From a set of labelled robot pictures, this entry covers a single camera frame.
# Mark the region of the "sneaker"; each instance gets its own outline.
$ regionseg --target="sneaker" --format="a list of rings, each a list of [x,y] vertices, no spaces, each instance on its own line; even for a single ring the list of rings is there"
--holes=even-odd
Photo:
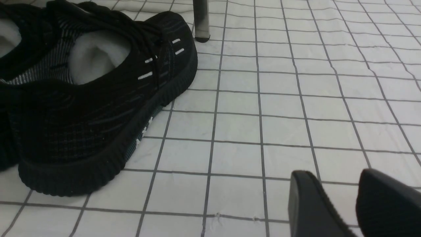
[[[0,3],[0,81],[18,77],[39,61],[53,44],[52,38],[40,29],[48,29],[38,21],[40,9],[27,4]],[[19,161],[4,104],[0,105],[0,171]]]
[[[48,2],[58,43],[2,87],[16,94],[9,119],[19,176],[53,196],[91,193],[125,166],[152,118],[192,83],[190,27],[172,12],[144,22],[92,2]]]

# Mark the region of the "shoe sole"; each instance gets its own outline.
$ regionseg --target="shoe sole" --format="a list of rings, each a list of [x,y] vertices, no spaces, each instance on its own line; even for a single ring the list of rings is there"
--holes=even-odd
[[[356,237],[333,207],[320,182],[308,171],[291,173],[288,215],[294,237]]]
[[[100,189],[124,169],[151,117],[187,90],[196,71],[197,52],[193,46],[190,61],[183,71],[164,85],[101,153],[69,164],[37,164],[22,159],[19,164],[22,182],[37,192],[61,197]]]
[[[12,131],[7,129],[0,133],[0,171],[4,171],[19,161]]]

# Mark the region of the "shoe upper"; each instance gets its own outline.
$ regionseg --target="shoe upper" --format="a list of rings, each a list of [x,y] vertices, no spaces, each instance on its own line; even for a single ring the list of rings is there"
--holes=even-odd
[[[195,50],[190,27],[176,13],[135,22],[95,3],[64,0],[48,2],[44,11],[55,46],[24,73],[0,81],[14,98],[9,118],[19,150],[36,162],[71,162],[100,152]],[[109,73],[76,84],[71,49],[82,35],[102,30],[124,37],[130,51]]]

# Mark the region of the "black knit shoe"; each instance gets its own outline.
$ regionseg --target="black knit shoe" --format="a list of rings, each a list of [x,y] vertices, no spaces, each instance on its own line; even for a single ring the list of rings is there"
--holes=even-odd
[[[44,35],[51,28],[38,20],[39,13],[40,9],[31,5],[0,3],[0,81],[19,76],[54,43],[48,34]],[[19,161],[4,105],[7,100],[0,98],[0,171]]]
[[[151,117],[189,87],[196,48],[172,12],[135,22],[92,2],[56,0],[45,14],[59,29],[57,46],[36,75],[3,85],[21,101],[10,113],[19,175],[41,193],[82,195],[124,168]]]

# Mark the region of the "white fabric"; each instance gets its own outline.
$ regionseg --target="white fabric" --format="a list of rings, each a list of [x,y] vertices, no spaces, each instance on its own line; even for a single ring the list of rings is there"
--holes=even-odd
[[[74,83],[85,84],[109,73],[126,59],[130,48],[126,39],[108,31],[80,36],[69,56]]]

